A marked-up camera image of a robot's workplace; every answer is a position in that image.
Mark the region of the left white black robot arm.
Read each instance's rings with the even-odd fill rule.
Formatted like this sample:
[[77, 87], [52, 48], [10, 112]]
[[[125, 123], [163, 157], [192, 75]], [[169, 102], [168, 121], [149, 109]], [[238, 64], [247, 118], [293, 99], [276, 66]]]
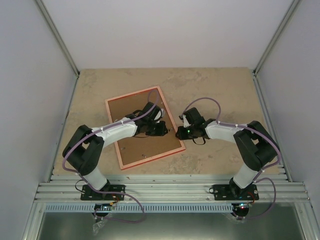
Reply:
[[142, 110], [127, 114], [122, 119], [101, 127], [81, 125], [62, 152], [62, 168], [78, 174], [99, 200], [108, 197], [110, 182], [101, 173], [98, 163], [102, 150], [119, 140], [145, 134], [162, 137], [168, 133], [164, 117], [165, 110], [148, 102]]

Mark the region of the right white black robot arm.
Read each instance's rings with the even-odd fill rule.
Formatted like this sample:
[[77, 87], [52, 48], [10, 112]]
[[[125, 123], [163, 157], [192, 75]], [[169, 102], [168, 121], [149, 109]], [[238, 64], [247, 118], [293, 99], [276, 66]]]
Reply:
[[265, 170], [267, 164], [280, 155], [278, 145], [258, 121], [232, 124], [210, 118], [205, 120], [193, 107], [179, 116], [183, 126], [175, 134], [179, 140], [223, 140], [236, 144], [243, 165], [229, 181], [229, 193], [236, 200], [248, 193], [248, 186]]

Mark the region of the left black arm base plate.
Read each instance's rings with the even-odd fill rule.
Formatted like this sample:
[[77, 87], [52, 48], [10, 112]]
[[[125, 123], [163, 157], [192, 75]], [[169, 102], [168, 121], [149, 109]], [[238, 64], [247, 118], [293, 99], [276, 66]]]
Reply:
[[79, 180], [75, 183], [75, 189], [80, 192], [80, 199], [82, 201], [123, 201], [126, 186], [123, 184], [107, 184], [99, 190], [99, 192], [92, 190], [87, 184], [84, 184], [81, 188], [77, 186]]

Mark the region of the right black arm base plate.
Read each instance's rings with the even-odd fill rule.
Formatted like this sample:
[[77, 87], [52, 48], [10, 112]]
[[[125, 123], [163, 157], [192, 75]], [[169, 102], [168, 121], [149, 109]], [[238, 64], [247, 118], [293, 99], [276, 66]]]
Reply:
[[231, 187], [229, 184], [214, 184], [209, 188], [216, 201], [253, 201], [259, 200], [258, 188], [250, 184], [246, 188]]

